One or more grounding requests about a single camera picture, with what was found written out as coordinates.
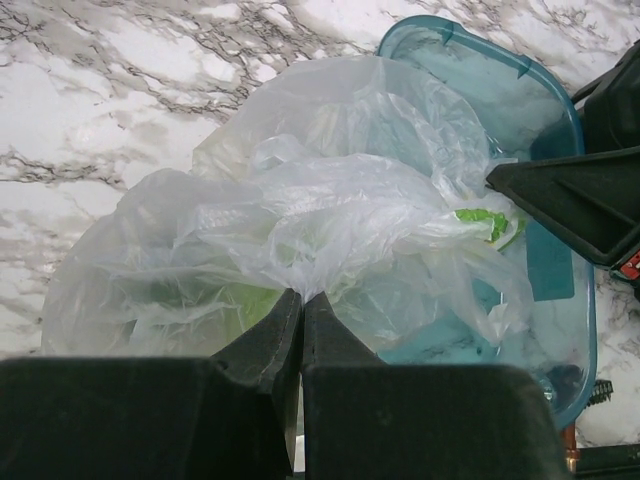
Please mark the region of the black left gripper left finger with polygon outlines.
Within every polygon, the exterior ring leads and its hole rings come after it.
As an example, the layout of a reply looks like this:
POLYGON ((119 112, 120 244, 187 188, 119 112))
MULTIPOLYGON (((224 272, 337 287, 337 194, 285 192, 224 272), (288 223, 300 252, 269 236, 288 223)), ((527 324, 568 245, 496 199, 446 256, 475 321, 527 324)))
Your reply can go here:
POLYGON ((210 357, 1 364, 5 479, 284 479, 293 472, 301 297, 210 357))

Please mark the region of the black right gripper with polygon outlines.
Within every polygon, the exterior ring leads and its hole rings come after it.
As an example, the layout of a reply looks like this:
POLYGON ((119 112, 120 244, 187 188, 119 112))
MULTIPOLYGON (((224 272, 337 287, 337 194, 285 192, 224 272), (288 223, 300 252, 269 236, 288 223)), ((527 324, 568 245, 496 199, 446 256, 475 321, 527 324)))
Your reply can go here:
POLYGON ((502 164, 488 186, 592 264, 637 270, 639 101, 639 48, 631 47, 572 96, 575 106, 583 102, 577 111, 589 155, 502 164))

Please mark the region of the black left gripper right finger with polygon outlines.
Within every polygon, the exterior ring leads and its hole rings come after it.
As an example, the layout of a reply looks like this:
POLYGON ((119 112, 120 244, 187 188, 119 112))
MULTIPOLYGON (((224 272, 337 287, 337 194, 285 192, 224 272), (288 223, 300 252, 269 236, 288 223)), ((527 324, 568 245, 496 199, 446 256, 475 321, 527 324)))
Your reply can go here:
POLYGON ((511 366, 383 363, 325 295, 304 309, 309 479, 566 479, 542 391, 511 366))

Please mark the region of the clear plastic bag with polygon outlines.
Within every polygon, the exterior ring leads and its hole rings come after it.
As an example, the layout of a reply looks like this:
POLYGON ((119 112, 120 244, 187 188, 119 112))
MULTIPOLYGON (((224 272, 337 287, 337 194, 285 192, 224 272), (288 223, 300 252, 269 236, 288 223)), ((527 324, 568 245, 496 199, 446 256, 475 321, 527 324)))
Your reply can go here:
POLYGON ((451 320, 524 330, 531 284, 503 254, 524 218, 471 104, 373 56, 300 62, 193 154, 131 187, 54 273, 49 355, 207 355, 285 290, 325 294, 377 352, 451 320))

